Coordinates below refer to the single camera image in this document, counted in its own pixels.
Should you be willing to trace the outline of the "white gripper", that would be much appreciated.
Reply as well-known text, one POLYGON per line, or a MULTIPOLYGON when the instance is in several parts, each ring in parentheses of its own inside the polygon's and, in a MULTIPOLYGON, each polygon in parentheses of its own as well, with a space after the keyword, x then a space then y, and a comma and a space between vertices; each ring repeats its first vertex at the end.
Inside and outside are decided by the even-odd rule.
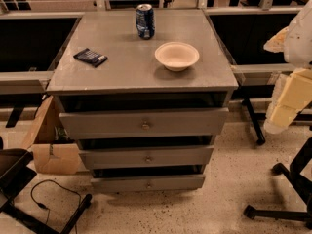
POLYGON ((264 130, 269 134, 280 133, 311 102, 311 69, 298 68, 289 76, 281 74, 276 80, 271 102, 266 111, 264 130))

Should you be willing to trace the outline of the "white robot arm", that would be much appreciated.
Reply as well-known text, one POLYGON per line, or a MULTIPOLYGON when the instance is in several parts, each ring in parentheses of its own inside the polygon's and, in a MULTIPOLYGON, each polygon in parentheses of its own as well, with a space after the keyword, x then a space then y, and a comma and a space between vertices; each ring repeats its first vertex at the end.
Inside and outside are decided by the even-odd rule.
POLYGON ((270 134, 285 130, 297 114, 312 102, 312 1, 264 44, 269 52, 283 52, 284 60, 295 66, 289 75, 281 74, 275 83, 266 112, 264 129, 270 134))

